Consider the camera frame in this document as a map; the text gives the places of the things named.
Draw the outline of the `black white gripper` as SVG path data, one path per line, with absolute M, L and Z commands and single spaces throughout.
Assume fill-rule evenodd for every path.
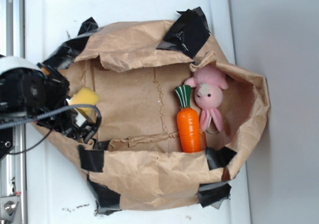
M 69 105 L 69 82 L 47 64 L 13 56 L 0 58 L 0 127 L 35 122 L 69 138 L 88 142 L 97 132 L 90 118 L 97 107 Z

